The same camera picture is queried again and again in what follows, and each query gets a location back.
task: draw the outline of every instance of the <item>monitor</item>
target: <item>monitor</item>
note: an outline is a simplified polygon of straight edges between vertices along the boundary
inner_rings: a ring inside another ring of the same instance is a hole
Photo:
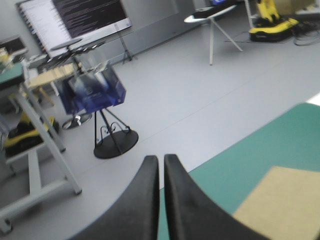
[[[12,56],[23,55],[28,51],[19,36],[12,36],[10,38],[0,40],[0,49],[2,48],[5,48]]]
[[[78,48],[132,26],[121,0],[26,0],[17,7],[51,58],[67,51],[52,48],[72,39],[83,39]]]

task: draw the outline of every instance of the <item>cardboard box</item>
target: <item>cardboard box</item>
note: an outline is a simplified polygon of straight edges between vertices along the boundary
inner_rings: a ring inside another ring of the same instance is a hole
[[[314,4],[315,0],[274,0],[274,3],[280,15],[291,15]]]

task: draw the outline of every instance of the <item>floor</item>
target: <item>floor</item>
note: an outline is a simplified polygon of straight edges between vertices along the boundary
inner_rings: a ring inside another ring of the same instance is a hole
[[[236,8],[219,24],[231,36],[247,31],[245,8]],[[127,97],[112,111],[139,133],[138,144],[120,157],[100,160],[93,156],[93,120],[62,131],[64,157],[83,193],[74,196],[66,188],[12,218],[14,230],[2,239],[67,239],[113,204],[146,155],[159,158],[162,188],[164,154],[178,154],[190,171],[320,92],[319,44],[240,43],[244,52],[239,52],[225,40],[217,30],[213,66],[207,24],[117,64]],[[58,99],[56,103],[46,111],[62,123],[69,117]],[[23,164],[15,167],[16,177],[0,175],[0,207],[28,193],[28,172]],[[47,184],[63,176],[48,158],[42,161],[41,177]]]

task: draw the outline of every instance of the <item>yellow paper sheet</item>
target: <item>yellow paper sheet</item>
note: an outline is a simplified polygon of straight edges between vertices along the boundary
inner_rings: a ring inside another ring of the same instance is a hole
[[[272,167],[234,217],[272,240],[319,239],[320,172]]]
[[[27,87],[30,89],[35,89],[36,87],[66,78],[72,74],[74,74],[74,68],[72,63],[70,63],[64,66],[56,67],[52,70],[39,74],[33,79],[30,79],[30,81],[27,83]]]

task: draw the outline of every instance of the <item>round black base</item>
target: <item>round black base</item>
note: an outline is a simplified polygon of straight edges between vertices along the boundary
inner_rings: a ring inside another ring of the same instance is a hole
[[[69,119],[62,125],[63,130],[70,130],[77,127],[80,127],[82,124],[85,124],[92,118],[92,114],[85,113],[81,115],[76,115],[74,118]]]
[[[118,151],[111,135],[105,137],[102,141],[98,142],[94,148],[93,154],[99,159],[112,159],[118,157],[125,152],[132,149],[138,142],[139,135],[136,131],[125,130],[113,133],[113,137],[120,147],[122,152]]]

